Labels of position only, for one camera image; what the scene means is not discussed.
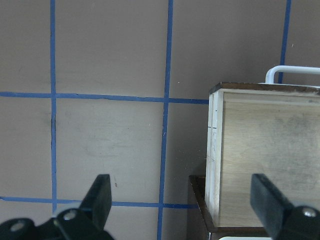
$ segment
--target screw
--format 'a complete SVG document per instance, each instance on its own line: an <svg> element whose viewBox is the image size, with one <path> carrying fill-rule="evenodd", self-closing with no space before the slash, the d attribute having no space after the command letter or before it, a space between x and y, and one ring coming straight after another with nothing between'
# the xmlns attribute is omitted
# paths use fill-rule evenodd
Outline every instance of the screw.
<svg viewBox="0 0 320 240"><path fill-rule="evenodd" d="M70 210L69 212L67 212L64 216L63 216L63 219L66 220L66 221L69 221L69 220L72 220L76 217L77 215L77 211L72 209Z"/></svg>
<svg viewBox="0 0 320 240"><path fill-rule="evenodd" d="M13 224L13 225L10 227L10 231L11 231L11 232L19 231L19 230L23 229L24 226L25 226L25 222L22 221L22 220L19 220L18 222L16 222L15 224Z"/></svg>
<svg viewBox="0 0 320 240"><path fill-rule="evenodd" d="M303 212L303 215L305 215L306 217L309 217L309 218L314 218L315 216L317 216L316 211L310 207L304 207L302 209L302 212Z"/></svg>

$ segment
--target white handle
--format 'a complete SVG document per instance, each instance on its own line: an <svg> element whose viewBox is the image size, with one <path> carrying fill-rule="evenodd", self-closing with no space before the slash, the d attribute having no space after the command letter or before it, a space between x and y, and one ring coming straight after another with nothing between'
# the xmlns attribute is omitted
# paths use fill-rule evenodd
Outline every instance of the white handle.
<svg viewBox="0 0 320 240"><path fill-rule="evenodd" d="M276 72L292 73L292 74L318 74L320 75L320 67L309 66L286 66L280 65L271 68L265 75L266 84L274 84Z"/></svg>

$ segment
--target wooden box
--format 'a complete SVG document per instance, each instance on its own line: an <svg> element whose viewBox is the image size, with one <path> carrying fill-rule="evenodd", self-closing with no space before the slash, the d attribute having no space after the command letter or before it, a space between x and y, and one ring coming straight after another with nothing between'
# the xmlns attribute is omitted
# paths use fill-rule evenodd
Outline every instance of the wooden box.
<svg viewBox="0 0 320 240"><path fill-rule="evenodd" d="M320 89L220 83L210 91L205 202L216 227L261 227L253 173L320 209Z"/></svg>

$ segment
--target plywood panel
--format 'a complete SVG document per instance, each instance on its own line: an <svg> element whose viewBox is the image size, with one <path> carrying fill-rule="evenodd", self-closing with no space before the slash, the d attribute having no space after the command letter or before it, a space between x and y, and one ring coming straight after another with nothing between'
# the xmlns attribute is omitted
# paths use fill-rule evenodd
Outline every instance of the plywood panel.
<svg viewBox="0 0 320 240"><path fill-rule="evenodd" d="M294 202L320 207L320 107L225 102L219 226L260 226L250 207L252 173Z"/></svg>

